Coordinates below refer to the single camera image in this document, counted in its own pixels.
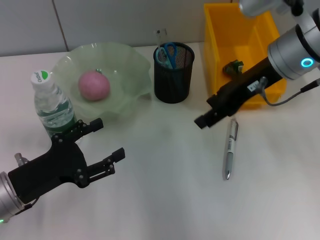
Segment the blue scissors handle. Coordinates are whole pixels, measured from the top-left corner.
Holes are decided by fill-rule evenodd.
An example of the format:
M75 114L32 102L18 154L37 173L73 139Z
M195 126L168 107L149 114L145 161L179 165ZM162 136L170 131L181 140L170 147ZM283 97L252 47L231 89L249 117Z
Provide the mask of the blue scissors handle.
M173 69L171 61L168 57L168 54L167 54L167 51L165 50L165 48L160 47L156 50L155 59L159 64L161 64L165 68Z
M169 47L173 47L173 55L170 54ZM178 54L177 46L173 42L168 42L164 45L164 50L166 52L167 57L170 60L172 68L175 69L177 67L176 65L176 57Z

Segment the pencil cup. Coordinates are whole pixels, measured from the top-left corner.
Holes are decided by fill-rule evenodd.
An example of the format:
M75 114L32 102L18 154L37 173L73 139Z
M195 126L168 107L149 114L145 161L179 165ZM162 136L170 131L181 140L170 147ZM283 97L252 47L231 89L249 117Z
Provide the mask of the pencil cup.
M189 95L192 67L195 60L194 51L180 42L173 42L166 48L172 64L167 67L163 54L158 48L153 53L154 59L154 93L164 103L177 104Z

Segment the pen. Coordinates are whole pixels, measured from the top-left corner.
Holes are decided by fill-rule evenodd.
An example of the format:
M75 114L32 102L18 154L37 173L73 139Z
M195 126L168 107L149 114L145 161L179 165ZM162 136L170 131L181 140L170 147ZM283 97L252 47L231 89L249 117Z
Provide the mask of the pen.
M164 56L163 56L163 51L161 49L161 32L160 30L157 30L157 31L153 31L154 35L156 36L156 44L158 46L158 51L159 51L159 55L161 57L161 59L164 59Z
M228 148L226 150L226 160L225 160L225 179L229 180L231 172L232 172L232 163L234 161L235 155L235 146L236 140L238 136L238 128L239 124L236 119L231 119L230 129L229 129L229 140L228 140Z

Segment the glass bowl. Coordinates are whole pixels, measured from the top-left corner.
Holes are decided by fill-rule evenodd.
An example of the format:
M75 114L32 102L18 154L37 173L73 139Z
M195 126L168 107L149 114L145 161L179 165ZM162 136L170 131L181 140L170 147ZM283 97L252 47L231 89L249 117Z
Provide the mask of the glass bowl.
M80 46L67 52L52 69L56 84L70 98L78 119L113 119L134 110L137 98L151 92L150 62L134 48L105 42ZM101 70L110 81L110 94L99 101L88 101L78 89L79 77Z

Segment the table surface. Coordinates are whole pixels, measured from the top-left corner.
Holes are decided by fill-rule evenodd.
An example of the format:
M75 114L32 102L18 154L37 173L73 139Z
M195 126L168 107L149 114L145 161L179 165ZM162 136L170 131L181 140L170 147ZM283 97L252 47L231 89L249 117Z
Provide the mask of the table surface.
M83 138L88 165L124 147L115 175L85 189L67 183L8 224L1 240L318 240L320 237L320 94L236 114L233 174L223 180L229 119L200 130L209 109L201 43L189 97L166 104L154 93L133 116ZM153 63L155 47L136 50ZM64 53L0 58L0 170L32 160L51 145L33 104L30 74L50 70ZM153 79L153 67L150 70ZM288 83L285 96L320 77Z

